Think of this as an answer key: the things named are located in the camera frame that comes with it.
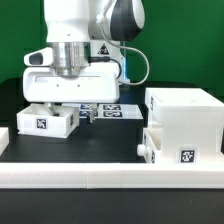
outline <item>white block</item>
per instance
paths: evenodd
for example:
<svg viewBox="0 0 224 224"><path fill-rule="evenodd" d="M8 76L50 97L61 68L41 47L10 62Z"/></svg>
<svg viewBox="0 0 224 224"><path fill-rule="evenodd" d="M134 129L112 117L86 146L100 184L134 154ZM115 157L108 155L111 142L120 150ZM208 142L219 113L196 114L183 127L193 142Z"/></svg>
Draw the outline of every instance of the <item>white block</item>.
<svg viewBox="0 0 224 224"><path fill-rule="evenodd" d="M8 144L9 144L8 128L0 128L0 155L3 153Z"/></svg>
<svg viewBox="0 0 224 224"><path fill-rule="evenodd" d="M51 116L43 104L31 104L17 114L19 134L67 138L79 126L79 110L54 107L59 116Z"/></svg>

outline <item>black tabletop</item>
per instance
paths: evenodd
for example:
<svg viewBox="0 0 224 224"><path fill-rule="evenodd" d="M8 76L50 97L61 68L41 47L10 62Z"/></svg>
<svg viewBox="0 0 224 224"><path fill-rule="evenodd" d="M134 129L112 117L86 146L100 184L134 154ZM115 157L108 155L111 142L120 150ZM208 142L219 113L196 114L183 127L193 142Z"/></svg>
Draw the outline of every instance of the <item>black tabletop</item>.
<svg viewBox="0 0 224 224"><path fill-rule="evenodd" d="M140 87L121 87L120 103L138 104L143 117L145 87L193 86L184 83L146 83ZM10 133L10 145L0 157L1 162L144 162L136 157L134 145L137 138L121 151L117 150L123 146L119 143L118 136L114 135L117 139L112 141L107 135L103 135L102 132L95 133L94 130L100 130L105 125L113 126L115 129L130 125L129 129L136 134L138 130L133 131L133 128L136 125L139 128L139 124L130 124L126 121L124 124L118 122L112 125L97 121L89 127L82 122L80 128L66 140L18 136L16 113L29 105L23 98L21 79L10 79L0 84L0 104L0 126L9 127ZM87 131L86 136L82 136L83 131ZM108 141L111 141L110 147L106 144ZM103 151L102 148L94 148L94 145L98 144L101 144ZM83 155L78 146L84 148ZM222 224L223 204L223 189L1 189L0 223Z"/></svg>

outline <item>white platform edge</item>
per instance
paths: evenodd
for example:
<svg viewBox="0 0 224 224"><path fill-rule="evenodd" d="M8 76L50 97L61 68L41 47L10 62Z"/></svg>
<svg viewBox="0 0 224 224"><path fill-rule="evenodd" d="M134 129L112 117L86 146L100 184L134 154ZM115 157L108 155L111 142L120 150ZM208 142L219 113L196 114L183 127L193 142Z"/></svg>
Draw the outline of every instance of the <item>white platform edge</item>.
<svg viewBox="0 0 224 224"><path fill-rule="evenodd" d="M224 164L0 163L0 188L224 188Z"/></svg>

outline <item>black table surface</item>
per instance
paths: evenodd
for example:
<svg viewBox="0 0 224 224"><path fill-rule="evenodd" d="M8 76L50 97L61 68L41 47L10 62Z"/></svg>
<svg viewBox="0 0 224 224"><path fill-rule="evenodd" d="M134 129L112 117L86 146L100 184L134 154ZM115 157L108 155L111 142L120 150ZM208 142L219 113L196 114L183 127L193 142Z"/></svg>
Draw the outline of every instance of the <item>black table surface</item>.
<svg viewBox="0 0 224 224"><path fill-rule="evenodd" d="M0 157L1 162L57 162L70 161L66 153L71 149L76 132L68 140L52 138L18 137L16 113L29 104L22 94L21 79L9 79L0 84L0 126L9 127L11 150L6 150ZM120 103L138 104L144 115L145 87L194 87L185 83L146 83L144 86L121 88ZM96 128L104 125L96 123ZM27 150L16 150L16 145L27 142L33 145L58 145L58 156L49 151L37 150L29 154ZM95 157L94 151L86 151L88 160L100 162L143 162L133 151L115 153L106 157ZM223 189L1 189L0 223L1 224L221 224L224 220Z"/></svg>

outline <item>white base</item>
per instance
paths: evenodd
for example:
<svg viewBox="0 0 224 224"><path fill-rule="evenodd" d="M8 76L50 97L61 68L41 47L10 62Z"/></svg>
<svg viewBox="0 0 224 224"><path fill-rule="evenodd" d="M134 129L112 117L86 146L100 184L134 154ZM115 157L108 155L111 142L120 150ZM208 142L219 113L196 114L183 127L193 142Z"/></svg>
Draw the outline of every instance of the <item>white base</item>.
<svg viewBox="0 0 224 224"><path fill-rule="evenodd" d="M0 164L0 188L224 188L224 163Z"/></svg>
<svg viewBox="0 0 224 224"><path fill-rule="evenodd" d="M19 134L67 138L79 126L79 109L54 107L59 117L49 114L43 104L31 104L17 114Z"/></svg>
<svg viewBox="0 0 224 224"><path fill-rule="evenodd" d="M4 152L8 144L9 144L8 128L0 128L0 155Z"/></svg>
<svg viewBox="0 0 224 224"><path fill-rule="evenodd" d="M23 75L23 93L29 102L114 103L119 98L116 63L92 63L80 75L62 78L51 67L30 67Z"/></svg>

